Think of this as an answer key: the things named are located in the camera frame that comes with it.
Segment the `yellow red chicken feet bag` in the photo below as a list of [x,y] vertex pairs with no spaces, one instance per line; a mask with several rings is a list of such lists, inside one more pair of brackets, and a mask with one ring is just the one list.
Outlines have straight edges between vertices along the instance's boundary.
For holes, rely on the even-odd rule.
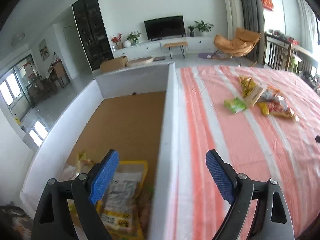
[[290,107],[284,107],[274,102],[259,102],[257,103],[257,106],[260,108],[261,113],[264,116],[273,115],[285,119],[299,121],[299,117],[296,115],[295,111]]

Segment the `yellow peanut snack bag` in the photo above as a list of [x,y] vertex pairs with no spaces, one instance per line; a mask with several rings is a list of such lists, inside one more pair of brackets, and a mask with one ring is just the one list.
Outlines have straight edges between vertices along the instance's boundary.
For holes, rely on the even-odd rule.
[[100,218],[116,239],[144,239],[138,217],[139,197],[148,172],[145,160],[121,161],[105,196],[97,203]]

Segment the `long cream biscuit pack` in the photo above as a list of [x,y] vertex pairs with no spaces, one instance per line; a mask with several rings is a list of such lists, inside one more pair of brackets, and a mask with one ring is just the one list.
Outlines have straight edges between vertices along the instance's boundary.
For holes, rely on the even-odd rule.
[[252,89],[249,89],[244,96],[244,101],[247,107],[253,107],[266,90],[265,86],[256,85]]

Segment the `green wafer snack pack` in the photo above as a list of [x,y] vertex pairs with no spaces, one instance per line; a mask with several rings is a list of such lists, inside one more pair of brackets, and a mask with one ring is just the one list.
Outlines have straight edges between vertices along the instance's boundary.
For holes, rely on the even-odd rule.
[[233,114],[238,114],[247,110],[246,103],[238,97],[225,100],[223,105]]

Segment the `green-yellow walnut snack bag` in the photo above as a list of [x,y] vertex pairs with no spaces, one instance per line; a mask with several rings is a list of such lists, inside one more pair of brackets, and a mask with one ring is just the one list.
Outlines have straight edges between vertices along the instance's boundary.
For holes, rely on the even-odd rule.
[[82,149],[80,151],[72,150],[68,157],[58,182],[75,179],[81,173],[88,173],[97,163],[95,159],[96,150]]

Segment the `orange dried meat bag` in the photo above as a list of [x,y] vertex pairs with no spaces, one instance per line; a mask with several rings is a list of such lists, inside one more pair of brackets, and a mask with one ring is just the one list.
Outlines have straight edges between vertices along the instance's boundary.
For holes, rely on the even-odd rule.
[[281,104],[285,102],[284,96],[281,91],[268,87],[261,95],[260,100],[262,102],[273,102],[275,104]]

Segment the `small yellow snack bag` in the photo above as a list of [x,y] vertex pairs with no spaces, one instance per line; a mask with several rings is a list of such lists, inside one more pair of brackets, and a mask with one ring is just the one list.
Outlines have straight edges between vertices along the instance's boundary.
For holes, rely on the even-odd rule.
[[258,85],[252,77],[239,76],[239,82],[242,87],[242,96],[247,98],[250,92]]

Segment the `dark wooden dining chair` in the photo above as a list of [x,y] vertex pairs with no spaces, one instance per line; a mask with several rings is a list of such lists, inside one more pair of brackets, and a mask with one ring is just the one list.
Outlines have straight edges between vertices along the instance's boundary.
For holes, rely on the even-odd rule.
[[267,65],[274,70],[289,70],[292,52],[291,42],[266,32],[264,48],[263,65]]

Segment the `white cardboard box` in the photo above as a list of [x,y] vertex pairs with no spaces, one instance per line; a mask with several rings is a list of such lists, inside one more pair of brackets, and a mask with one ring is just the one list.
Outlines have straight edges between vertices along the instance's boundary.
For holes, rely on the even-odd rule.
[[20,199],[34,216],[46,182],[85,151],[100,161],[146,160],[155,188],[149,239],[172,239],[177,181],[178,84],[173,63],[132,67],[96,77],[60,115],[31,162]]

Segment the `small potted plant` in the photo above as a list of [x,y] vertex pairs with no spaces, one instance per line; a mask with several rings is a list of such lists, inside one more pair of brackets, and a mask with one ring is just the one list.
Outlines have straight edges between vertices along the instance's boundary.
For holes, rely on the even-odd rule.
[[194,37],[195,36],[194,29],[195,29],[195,27],[193,25],[189,25],[188,26],[189,36],[190,37]]

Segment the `wooden bench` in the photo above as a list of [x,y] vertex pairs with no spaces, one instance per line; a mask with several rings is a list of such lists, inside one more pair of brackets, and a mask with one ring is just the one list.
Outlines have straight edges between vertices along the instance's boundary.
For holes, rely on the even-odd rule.
[[164,48],[168,48],[170,58],[173,57],[173,49],[176,47],[179,47],[182,53],[183,58],[185,58],[185,51],[184,48],[188,46],[187,41],[181,41],[181,42],[174,42],[174,43],[167,43],[164,45]]

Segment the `brown cardboard box on floor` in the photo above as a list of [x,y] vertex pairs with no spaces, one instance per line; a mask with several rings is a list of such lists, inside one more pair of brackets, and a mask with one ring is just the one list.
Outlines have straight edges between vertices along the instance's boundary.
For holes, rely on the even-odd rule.
[[128,63],[127,56],[121,56],[115,59],[104,61],[100,65],[100,71],[102,73],[108,73],[108,72],[120,70],[125,68],[127,63]]

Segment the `red flower vase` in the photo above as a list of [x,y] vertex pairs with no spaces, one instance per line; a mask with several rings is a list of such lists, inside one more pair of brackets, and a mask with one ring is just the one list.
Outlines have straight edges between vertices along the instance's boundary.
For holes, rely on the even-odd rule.
[[123,48],[121,38],[122,38],[122,33],[118,33],[118,35],[113,35],[111,38],[111,41],[116,50],[120,50]]

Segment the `black flat television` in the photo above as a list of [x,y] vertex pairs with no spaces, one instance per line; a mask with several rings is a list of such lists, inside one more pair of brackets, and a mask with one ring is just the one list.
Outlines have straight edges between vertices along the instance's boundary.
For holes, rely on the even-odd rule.
[[149,40],[171,36],[185,36],[183,16],[170,16],[144,21]]

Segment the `green plant by vase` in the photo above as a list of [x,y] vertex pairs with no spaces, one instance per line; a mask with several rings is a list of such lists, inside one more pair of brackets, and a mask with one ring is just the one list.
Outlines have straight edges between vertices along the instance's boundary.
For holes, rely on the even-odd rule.
[[131,45],[134,46],[139,43],[141,33],[139,31],[132,31],[129,33],[127,40],[131,42]]

